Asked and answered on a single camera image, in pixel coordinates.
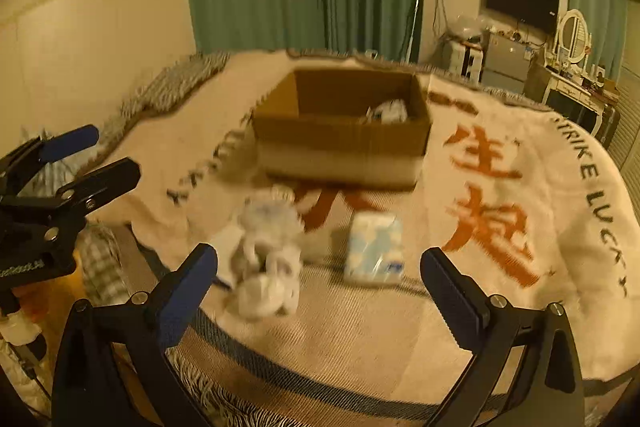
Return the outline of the floral tissue paper pack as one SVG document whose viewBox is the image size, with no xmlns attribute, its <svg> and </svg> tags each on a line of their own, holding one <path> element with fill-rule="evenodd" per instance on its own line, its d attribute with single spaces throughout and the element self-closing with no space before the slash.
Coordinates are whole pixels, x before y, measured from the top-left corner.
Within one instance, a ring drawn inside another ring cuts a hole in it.
<svg viewBox="0 0 640 427">
<path fill-rule="evenodd" d="M 402 124 L 408 120 L 408 109 L 404 100 L 385 101 L 378 106 L 369 107 L 366 114 L 367 122 L 380 124 Z"/>
</svg>

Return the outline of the checkered bed sheet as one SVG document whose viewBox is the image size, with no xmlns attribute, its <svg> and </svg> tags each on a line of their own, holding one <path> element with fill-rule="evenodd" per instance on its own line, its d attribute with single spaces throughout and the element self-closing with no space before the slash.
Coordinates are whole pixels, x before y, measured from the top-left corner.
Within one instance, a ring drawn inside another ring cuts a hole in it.
<svg viewBox="0 0 640 427">
<path fill-rule="evenodd" d="M 100 127 L 96 150 L 81 153 L 77 159 L 62 159 L 47 165 L 27 184 L 23 193 L 52 196 L 76 176 L 103 164 L 136 124 L 178 109 L 196 89 L 221 72 L 229 58 L 226 52 L 198 53 L 164 68 L 151 82 L 125 96 L 117 112 Z M 95 306 L 126 303 L 129 291 L 112 229 L 103 223 L 90 223 L 80 232 L 76 247 L 82 283 L 91 303 Z"/>
</svg>

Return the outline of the white crumpled socks pile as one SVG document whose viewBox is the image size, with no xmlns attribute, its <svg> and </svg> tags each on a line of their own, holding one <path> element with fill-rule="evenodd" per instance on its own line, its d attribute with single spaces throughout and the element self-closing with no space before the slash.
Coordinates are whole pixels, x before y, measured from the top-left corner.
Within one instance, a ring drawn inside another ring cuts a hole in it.
<svg viewBox="0 0 640 427">
<path fill-rule="evenodd" d="M 232 290 L 232 308 L 239 317 L 257 321 L 296 312 L 303 231 L 293 191 L 276 185 L 247 196 L 240 210 L 209 237 L 217 253 L 217 281 Z"/>
</svg>

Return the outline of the cream blanket with orange characters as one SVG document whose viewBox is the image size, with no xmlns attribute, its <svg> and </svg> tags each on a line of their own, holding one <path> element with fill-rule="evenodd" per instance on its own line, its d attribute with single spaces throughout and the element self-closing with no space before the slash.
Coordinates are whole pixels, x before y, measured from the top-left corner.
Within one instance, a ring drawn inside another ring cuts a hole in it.
<svg viewBox="0 0 640 427">
<path fill-rule="evenodd" d="M 250 324 L 224 309 L 222 291 L 206 297 L 178 366 L 218 424 L 423 424 L 466 360 L 419 280 L 431 246 L 516 305 L 562 303 L 587 425 L 604 421 L 636 375 L 639 227 L 613 159 L 552 113 L 433 74 L 420 83 L 434 127 L 413 190 L 294 184 L 310 225 L 296 314 Z M 400 219 L 398 285 L 344 281 L 359 211 Z"/>
</svg>

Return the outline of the light blue tissue packet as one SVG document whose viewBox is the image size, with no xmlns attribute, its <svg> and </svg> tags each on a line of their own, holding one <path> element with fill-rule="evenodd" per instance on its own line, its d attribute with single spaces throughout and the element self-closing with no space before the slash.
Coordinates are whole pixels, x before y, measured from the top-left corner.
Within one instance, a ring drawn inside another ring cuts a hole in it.
<svg viewBox="0 0 640 427">
<path fill-rule="evenodd" d="M 391 212 L 356 212 L 349 225 L 344 281 L 360 286 L 396 286 L 404 272 L 400 219 Z"/>
</svg>

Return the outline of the white dressing table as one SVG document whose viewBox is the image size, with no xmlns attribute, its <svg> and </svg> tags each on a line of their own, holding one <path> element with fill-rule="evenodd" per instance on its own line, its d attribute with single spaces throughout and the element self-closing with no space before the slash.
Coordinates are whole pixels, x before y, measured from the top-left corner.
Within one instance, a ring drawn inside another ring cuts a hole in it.
<svg viewBox="0 0 640 427">
<path fill-rule="evenodd" d="M 525 81 L 524 95 L 579 124 L 604 148 L 610 147 L 620 122 L 620 113 L 614 105 L 600 100 L 592 91 L 533 63 Z"/>
</svg>

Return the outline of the brown cardboard box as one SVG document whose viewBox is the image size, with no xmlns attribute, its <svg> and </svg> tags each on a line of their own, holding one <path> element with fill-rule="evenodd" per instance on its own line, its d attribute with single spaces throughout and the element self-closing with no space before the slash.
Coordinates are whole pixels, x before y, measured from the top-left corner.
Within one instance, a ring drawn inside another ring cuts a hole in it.
<svg viewBox="0 0 640 427">
<path fill-rule="evenodd" d="M 404 100 L 402 124 L 367 122 L 369 107 Z M 258 165 L 283 178 L 408 190 L 432 121 L 419 78 L 375 69 L 296 68 L 253 112 Z"/>
</svg>

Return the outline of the grey mini fridge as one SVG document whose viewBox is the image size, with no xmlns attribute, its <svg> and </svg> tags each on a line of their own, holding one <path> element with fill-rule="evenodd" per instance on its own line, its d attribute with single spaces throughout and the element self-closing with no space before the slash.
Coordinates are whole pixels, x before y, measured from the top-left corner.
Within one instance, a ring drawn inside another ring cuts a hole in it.
<svg viewBox="0 0 640 427">
<path fill-rule="evenodd" d="M 523 43 L 498 34 L 488 38 L 480 83 L 516 94 L 524 92 L 532 52 Z"/>
</svg>

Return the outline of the white small cabinet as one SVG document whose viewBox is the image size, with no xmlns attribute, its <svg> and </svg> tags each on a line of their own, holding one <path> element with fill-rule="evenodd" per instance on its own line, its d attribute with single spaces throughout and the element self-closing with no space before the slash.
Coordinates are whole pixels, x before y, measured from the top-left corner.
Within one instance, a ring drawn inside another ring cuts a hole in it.
<svg viewBox="0 0 640 427">
<path fill-rule="evenodd" d="M 480 82 L 484 51 L 479 44 L 448 40 L 442 46 L 442 68 L 472 82 Z"/>
</svg>

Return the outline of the white oval vanity mirror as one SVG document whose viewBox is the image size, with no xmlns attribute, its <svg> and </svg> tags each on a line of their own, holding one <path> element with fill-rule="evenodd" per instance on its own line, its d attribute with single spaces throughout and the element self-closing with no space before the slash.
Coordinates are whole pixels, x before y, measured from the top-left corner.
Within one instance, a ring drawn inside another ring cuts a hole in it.
<svg viewBox="0 0 640 427">
<path fill-rule="evenodd" d="M 556 28 L 554 44 L 556 59 L 561 64 L 582 64 L 591 51 L 591 40 L 584 14 L 578 9 L 568 10 Z"/>
</svg>

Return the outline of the white stick vacuum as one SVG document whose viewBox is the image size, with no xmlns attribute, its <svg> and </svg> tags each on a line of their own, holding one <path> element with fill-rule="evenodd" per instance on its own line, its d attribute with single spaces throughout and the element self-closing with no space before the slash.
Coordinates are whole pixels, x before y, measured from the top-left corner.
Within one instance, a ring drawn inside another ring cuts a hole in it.
<svg viewBox="0 0 640 427">
<path fill-rule="evenodd" d="M 416 0 L 416 2 L 414 2 L 411 28 L 410 28 L 409 40 L 407 44 L 407 53 L 406 53 L 407 63 L 411 63 L 416 59 L 414 56 L 416 55 L 416 51 L 419 49 L 419 46 L 420 46 L 419 22 L 421 19 L 421 8 L 422 8 L 422 1 Z"/>
</svg>

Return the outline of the black wall television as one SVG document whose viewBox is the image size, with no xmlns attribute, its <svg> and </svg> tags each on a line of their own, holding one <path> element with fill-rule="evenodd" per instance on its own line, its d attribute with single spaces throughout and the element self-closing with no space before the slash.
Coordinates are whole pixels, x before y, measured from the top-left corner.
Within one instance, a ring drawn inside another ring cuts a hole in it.
<svg viewBox="0 0 640 427">
<path fill-rule="evenodd" d="M 555 33 L 560 0 L 486 0 L 486 8 L 509 15 L 547 35 Z"/>
</svg>

